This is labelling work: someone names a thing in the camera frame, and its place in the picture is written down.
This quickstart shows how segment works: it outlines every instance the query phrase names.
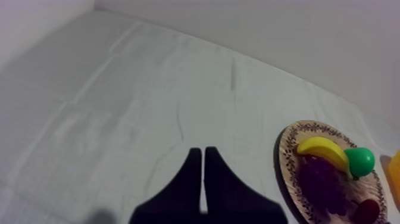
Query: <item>table surface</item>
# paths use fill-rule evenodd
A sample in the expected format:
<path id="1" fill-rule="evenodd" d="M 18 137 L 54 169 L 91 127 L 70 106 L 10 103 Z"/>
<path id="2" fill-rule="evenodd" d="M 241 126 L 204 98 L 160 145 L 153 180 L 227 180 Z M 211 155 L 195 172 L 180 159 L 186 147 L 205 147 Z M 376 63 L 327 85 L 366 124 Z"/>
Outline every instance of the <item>table surface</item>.
<path id="1" fill-rule="evenodd" d="M 278 134 L 297 120 L 370 148 L 389 221 L 400 219 L 380 162 L 400 148 L 398 127 L 285 71 L 139 20 L 94 12 L 49 35 L 1 71 L 0 105 L 1 223 L 96 214 L 127 223 L 189 148 L 210 145 L 297 223 L 273 164 Z"/>

